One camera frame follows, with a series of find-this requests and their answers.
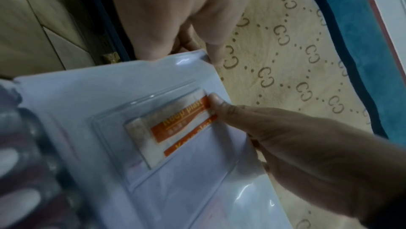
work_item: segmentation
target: fingernail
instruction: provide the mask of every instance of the fingernail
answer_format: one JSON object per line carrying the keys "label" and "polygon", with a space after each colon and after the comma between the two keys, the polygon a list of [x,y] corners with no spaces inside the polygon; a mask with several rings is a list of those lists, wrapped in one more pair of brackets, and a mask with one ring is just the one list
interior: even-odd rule
{"label": "fingernail", "polygon": [[224,100],[216,93],[211,93],[208,97],[210,102],[216,106],[221,105],[224,102]]}
{"label": "fingernail", "polygon": [[0,149],[0,178],[8,174],[18,163],[19,154],[13,148]]}
{"label": "fingernail", "polygon": [[0,228],[7,228],[30,214],[41,202],[34,189],[22,189],[0,198]]}

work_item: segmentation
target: human hand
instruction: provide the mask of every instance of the human hand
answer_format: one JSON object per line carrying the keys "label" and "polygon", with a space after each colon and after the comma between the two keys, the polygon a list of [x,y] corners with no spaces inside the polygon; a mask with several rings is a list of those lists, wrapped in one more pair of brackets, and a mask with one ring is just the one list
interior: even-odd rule
{"label": "human hand", "polygon": [[222,65],[225,41],[248,0],[114,0],[121,23],[140,60],[156,60],[181,47],[200,49],[193,30],[206,42],[214,65]]}
{"label": "human hand", "polygon": [[209,98],[220,120],[258,140],[275,179],[314,205],[365,220],[406,190],[406,151],[385,139],[330,119]]}

